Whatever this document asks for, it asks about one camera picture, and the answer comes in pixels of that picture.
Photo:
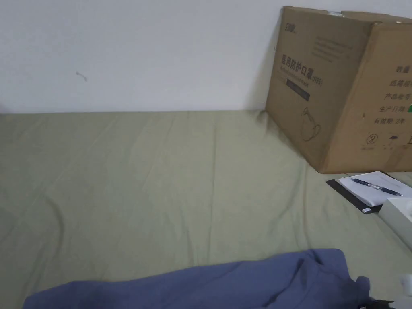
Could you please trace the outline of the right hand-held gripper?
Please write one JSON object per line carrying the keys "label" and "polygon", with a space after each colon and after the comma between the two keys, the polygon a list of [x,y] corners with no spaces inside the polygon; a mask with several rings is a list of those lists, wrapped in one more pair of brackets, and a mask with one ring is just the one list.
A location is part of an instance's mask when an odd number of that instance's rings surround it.
{"label": "right hand-held gripper", "polygon": [[371,299],[362,304],[362,309],[411,309],[412,308],[412,275],[406,274],[401,277],[402,293],[395,300]]}

